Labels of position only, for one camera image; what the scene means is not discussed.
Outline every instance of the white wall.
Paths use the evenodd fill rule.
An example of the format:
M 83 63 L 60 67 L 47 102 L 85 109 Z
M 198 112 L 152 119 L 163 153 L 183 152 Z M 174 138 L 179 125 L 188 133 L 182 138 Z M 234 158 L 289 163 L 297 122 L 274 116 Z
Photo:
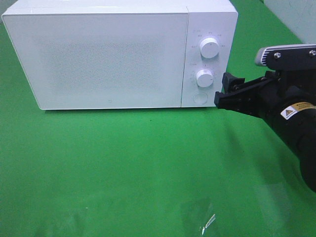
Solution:
M 2 15 L 8 7 L 10 7 L 12 4 L 14 4 L 16 0 L 0 0 L 0 15 Z
M 316 43 L 316 0 L 264 0 L 264 4 L 304 43 Z

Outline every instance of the microwave control panel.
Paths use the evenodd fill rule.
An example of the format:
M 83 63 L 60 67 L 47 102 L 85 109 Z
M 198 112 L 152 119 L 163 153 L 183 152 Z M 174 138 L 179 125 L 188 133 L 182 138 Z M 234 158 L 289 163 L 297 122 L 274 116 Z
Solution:
M 236 21 L 237 12 L 189 13 L 181 107 L 215 106 Z

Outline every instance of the microwave door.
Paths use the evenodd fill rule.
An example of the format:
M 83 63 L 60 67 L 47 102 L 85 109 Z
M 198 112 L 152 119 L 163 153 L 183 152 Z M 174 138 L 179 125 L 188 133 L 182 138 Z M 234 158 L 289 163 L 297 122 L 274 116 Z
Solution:
M 12 15 L 41 109 L 180 107 L 188 15 Z

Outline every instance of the robotic arm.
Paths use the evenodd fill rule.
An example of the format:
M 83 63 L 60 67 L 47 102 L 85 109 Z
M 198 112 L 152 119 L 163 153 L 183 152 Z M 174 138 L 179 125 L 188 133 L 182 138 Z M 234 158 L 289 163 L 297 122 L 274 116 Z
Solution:
M 273 71 L 249 82 L 224 73 L 215 105 L 262 118 L 299 158 L 316 192 L 316 44 L 261 48 L 255 62 Z

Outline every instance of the screw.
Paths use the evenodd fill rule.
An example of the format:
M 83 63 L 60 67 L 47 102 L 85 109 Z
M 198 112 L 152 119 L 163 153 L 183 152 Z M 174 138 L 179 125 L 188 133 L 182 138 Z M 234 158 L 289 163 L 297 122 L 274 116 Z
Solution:
M 281 53 L 275 53 L 275 59 L 278 59 L 281 57 Z
M 315 56 L 316 55 L 316 50 L 311 50 L 309 52 L 309 54 L 310 54 L 311 57 Z

